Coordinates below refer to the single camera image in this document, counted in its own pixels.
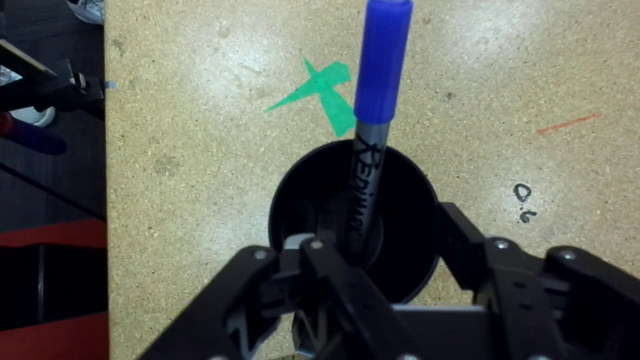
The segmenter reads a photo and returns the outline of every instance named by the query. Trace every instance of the beige floor surface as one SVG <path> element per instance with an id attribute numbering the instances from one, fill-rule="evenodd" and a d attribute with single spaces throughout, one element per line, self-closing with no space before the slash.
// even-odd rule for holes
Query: beige floor surface
<path id="1" fill-rule="evenodd" d="M 336 140 L 305 57 L 359 73 L 364 0 L 108 0 L 112 358 L 139 355 L 243 246 L 279 179 Z M 584 246 L 640 275 L 640 1 L 416 1 L 407 151 L 487 234 Z M 339 88 L 352 99 L 354 82 Z M 528 183 L 520 222 L 514 183 Z M 463 301 L 440 270 L 419 304 Z M 285 340 L 261 358 L 286 353 Z"/>

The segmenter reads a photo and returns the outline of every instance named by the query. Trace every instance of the black cylindrical holder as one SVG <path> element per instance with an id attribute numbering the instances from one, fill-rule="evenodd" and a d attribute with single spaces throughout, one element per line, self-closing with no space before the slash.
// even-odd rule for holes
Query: black cylindrical holder
<path id="1" fill-rule="evenodd" d="M 275 250 L 283 251 L 295 234 L 344 238 L 352 145 L 352 140 L 320 145 L 291 168 L 271 208 Z M 390 301 L 412 300 L 431 279 L 443 239 L 438 218 L 440 202 L 422 169 L 388 147 L 364 270 Z"/>

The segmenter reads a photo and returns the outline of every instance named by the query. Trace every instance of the green marking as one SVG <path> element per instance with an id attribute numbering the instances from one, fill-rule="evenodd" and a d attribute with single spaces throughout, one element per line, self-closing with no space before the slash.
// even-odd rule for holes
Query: green marking
<path id="1" fill-rule="evenodd" d="M 305 65 L 311 79 L 299 86 L 293 94 L 285 95 L 281 101 L 273 104 L 268 112 L 318 94 L 330 125 L 334 127 L 336 135 L 343 137 L 357 125 L 354 108 L 334 89 L 336 86 L 352 79 L 349 65 L 343 62 L 332 62 L 320 71 L 309 60 L 305 60 Z"/>

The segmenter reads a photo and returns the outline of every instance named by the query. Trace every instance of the red ink mark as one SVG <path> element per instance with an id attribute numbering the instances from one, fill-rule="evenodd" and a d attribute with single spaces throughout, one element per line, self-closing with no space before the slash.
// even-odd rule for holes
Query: red ink mark
<path id="1" fill-rule="evenodd" d="M 558 129 L 563 129 L 563 127 L 577 125 L 577 124 L 584 124 L 584 122 L 592 122 L 592 120 L 597 120 L 597 118 L 600 118 L 599 112 L 597 112 L 597 113 L 589 113 L 589 116 L 584 116 L 584 118 L 577 118 L 577 120 L 565 122 L 565 124 L 555 124 L 555 125 L 549 125 L 549 127 L 541 127 L 541 129 L 539 129 L 539 135 L 549 135 L 549 134 L 555 134 L 555 131 L 558 131 Z"/>

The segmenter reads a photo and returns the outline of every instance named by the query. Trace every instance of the red object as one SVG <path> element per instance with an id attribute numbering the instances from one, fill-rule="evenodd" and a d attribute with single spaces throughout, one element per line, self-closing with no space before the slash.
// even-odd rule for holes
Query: red object
<path id="1" fill-rule="evenodd" d="M 14 118 L 11 113 L 0 113 L 0 137 L 9 137 L 14 127 Z"/>
<path id="2" fill-rule="evenodd" d="M 0 246 L 107 246 L 107 223 L 82 219 L 0 234 Z M 0 360 L 108 360 L 108 313 L 0 331 Z"/>

